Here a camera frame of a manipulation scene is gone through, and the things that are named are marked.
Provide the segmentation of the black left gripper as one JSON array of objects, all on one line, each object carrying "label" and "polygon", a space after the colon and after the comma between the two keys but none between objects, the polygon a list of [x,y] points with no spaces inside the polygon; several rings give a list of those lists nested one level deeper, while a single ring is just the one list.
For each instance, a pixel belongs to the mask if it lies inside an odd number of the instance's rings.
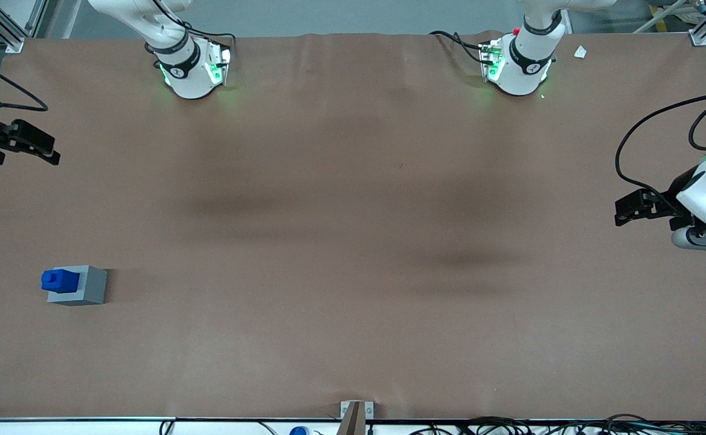
[{"label": "black left gripper", "polygon": [[638,189],[615,202],[615,226],[621,227],[640,219],[669,220],[670,230],[692,226],[695,222],[692,212],[676,198],[697,172],[697,166],[678,175],[667,190]]}]

